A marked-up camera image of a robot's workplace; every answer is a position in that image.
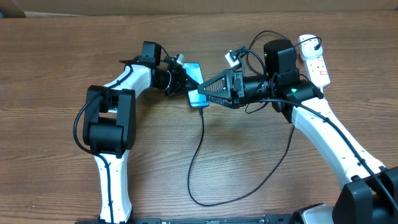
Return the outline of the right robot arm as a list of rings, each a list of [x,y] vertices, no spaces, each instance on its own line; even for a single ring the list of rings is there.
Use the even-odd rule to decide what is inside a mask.
[[[301,78],[295,46],[288,39],[264,45],[264,73],[247,76],[241,63],[250,50],[226,54],[229,69],[198,87],[207,100],[237,109],[271,103],[312,142],[341,188],[333,205],[316,204],[292,215],[291,223],[396,223],[397,169],[368,153],[333,114],[319,87]]]

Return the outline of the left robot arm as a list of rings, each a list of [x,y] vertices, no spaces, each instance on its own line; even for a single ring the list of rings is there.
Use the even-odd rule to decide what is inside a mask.
[[[130,223],[132,203],[128,192],[127,163],[136,138],[136,99],[145,90],[163,90],[166,96],[186,94],[203,83],[198,63],[183,55],[161,54],[165,49],[145,41],[141,54],[124,60],[124,70],[114,81],[92,85],[86,103],[76,116],[83,118],[83,139],[78,147],[93,155],[98,166],[102,206],[95,223]]]

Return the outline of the blue screen smartphone black case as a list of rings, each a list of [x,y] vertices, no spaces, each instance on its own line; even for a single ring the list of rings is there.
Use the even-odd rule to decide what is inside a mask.
[[[187,74],[187,96],[191,108],[205,108],[210,105],[206,96],[198,92],[198,86],[204,82],[200,64],[184,63],[182,68]]]

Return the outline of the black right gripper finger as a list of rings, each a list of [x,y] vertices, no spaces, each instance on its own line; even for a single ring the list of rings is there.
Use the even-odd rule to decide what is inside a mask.
[[[209,98],[231,99],[231,69],[223,70],[213,78],[198,85],[198,92]]]
[[[216,103],[217,105],[221,105],[231,109],[238,109],[240,107],[239,103],[234,102],[233,100],[228,100],[224,98],[219,98],[215,96],[206,96],[206,99],[209,102]]]

